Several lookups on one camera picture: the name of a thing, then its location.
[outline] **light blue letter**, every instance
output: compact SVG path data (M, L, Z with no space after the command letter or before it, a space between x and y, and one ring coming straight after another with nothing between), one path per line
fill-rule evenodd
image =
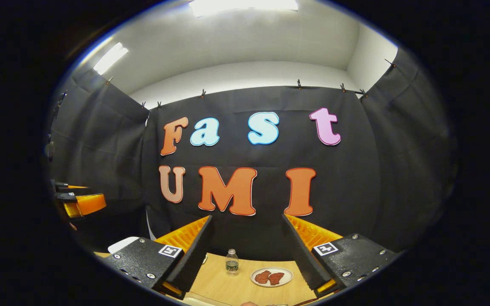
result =
M190 143L199 147L207 145L208 147L215 145L220 137L217 135L218 120L215 118L205 118L194 126L196 131L190 136Z
M249 118L249 128L254 132L249 132L249 141L256 145L269 145L279 137L279 117L274 112L255 113Z

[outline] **orange letter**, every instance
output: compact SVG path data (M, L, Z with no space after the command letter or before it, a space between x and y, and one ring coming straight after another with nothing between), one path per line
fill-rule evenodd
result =
M162 151L160 151L160 155L169 155L177 151L175 145L173 145L173 139L175 143L179 143L181 141L182 128L188 126L188 118L183 117L174 122L170 122L164 126L165 135L164 135L164 147L162 147Z
M294 168L286 172L290 179L290 203L285 209L287 215L309 215L313 213L313 207L309 205L309 191L311 179L317 175L310 168Z
M203 210L214 211L216 208L211 201L213 196L220 211L225 211L232 197L234 203L230 207L230 213L234 215L254 215L251 194L253 192L253 179L256 178L256 170L253 168L238 168L228 186L222 182L220 173L215 167L202 167L198 170L203 179L202 201L198 207Z
M182 176L185 174L185 169L183 167L173 168L173 173L175 173L175 193L169 191L169 168L166 165L161 165L158 168L160 171L160 188L162 189L162 194L164 198L173 203L179 203L182 201Z

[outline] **white wall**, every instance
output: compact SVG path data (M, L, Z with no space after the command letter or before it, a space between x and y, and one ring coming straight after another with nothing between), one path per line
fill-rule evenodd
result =
M359 88L346 71L336 68L301 62L237 62L167 78L132 93L130 97L139 103L146 101L145 107L151 109L157 106L156 101L162 101L163 105L199 96L202 89L211 94L241 88L296 86L298 79L302 86L340 88L344 83L346 89L358 91Z
M398 47L367 25L360 23L358 42L347 72L359 89L368 91L390 67Z

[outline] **meat slice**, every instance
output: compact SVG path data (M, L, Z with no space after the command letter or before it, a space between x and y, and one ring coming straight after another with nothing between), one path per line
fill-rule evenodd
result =
M284 273L280 272L280 273L273 273L270 276L268 276L268 279L270 280L270 285L272 286L278 285L279 281L282 279L284 275L285 275Z
M266 270L262 273L259 273L257 274L255 277L254 277L254 280L257 282L257 283L267 283L268 282L268 276L272 274L270 271Z

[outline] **white ceiling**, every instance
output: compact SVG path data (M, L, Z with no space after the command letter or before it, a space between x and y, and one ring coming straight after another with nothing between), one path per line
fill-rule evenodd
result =
M316 0L298 11L253 9L195 17L187 1L166 4L124 25L103 54L120 41L129 52L103 76L127 94L192 70L261 60L305 62L346 70L359 21Z

